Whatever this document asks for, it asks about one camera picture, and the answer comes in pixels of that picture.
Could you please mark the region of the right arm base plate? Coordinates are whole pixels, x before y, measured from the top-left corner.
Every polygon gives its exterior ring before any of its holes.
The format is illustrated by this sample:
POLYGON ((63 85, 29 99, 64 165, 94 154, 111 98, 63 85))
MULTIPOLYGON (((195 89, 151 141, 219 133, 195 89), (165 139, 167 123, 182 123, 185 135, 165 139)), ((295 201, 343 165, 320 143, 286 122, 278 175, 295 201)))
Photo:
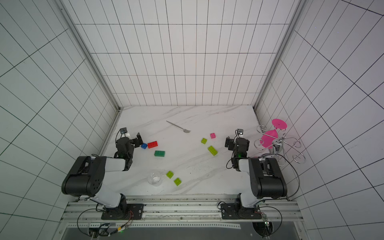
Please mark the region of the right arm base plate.
POLYGON ((221 202, 219 204, 223 220, 261 220, 262 213, 257 208, 244 208, 241 205, 227 204, 221 202))

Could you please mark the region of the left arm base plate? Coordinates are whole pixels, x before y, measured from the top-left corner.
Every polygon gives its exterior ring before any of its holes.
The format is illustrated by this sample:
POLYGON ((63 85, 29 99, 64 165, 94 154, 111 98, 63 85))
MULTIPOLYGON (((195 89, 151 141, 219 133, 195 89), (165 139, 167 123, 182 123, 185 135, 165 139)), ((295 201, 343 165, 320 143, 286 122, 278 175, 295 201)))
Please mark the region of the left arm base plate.
POLYGON ((116 208, 106 208, 101 219, 106 221, 141 220, 144 204, 126 204, 116 208))

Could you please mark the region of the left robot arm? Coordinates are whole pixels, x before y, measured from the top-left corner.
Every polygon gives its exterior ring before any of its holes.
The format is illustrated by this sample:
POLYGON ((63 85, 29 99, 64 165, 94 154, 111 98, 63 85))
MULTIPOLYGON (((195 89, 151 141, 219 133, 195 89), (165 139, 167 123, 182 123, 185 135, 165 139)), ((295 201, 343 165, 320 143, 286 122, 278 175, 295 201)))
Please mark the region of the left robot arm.
POLYGON ((114 192, 103 183, 106 173, 126 172, 133 163, 134 149, 144 142, 140 134, 134 139, 124 137, 125 129, 120 131, 121 137, 115 140, 117 152, 107 156, 79 156, 62 183, 62 193, 73 197, 87 196, 92 201, 114 209, 122 205, 123 194, 114 192))

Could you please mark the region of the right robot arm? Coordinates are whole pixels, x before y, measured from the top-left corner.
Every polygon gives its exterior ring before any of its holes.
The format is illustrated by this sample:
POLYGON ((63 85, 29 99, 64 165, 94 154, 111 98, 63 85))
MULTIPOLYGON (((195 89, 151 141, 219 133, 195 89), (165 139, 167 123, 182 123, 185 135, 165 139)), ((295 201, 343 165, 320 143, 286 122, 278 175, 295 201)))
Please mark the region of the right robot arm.
POLYGON ((237 172, 249 175, 250 186, 238 194, 237 202, 241 208, 252 208, 263 199, 287 197, 288 188, 278 161, 271 156, 249 157, 250 141, 244 138, 227 137, 225 147, 232 152, 229 163, 237 172))

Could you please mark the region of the lime lego brick front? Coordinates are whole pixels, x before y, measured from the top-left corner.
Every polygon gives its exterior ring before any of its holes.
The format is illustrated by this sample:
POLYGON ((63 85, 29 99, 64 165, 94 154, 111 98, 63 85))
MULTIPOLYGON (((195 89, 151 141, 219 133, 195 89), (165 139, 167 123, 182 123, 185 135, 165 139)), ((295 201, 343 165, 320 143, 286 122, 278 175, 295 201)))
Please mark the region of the lime lego brick front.
POLYGON ((175 183, 176 186, 179 186, 182 183, 182 180, 180 178, 176 178, 174 180, 174 183, 175 183))

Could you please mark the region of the long lime lego brick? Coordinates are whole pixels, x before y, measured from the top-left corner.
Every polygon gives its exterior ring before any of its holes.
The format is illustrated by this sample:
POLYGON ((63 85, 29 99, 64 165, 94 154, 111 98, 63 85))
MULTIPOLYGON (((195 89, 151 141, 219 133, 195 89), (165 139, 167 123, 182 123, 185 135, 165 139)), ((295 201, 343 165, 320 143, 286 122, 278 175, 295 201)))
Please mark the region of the long lime lego brick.
POLYGON ((218 151, 213 147, 213 146, 209 146, 208 147, 208 151, 213 155, 213 156, 216 156, 218 154, 218 151))

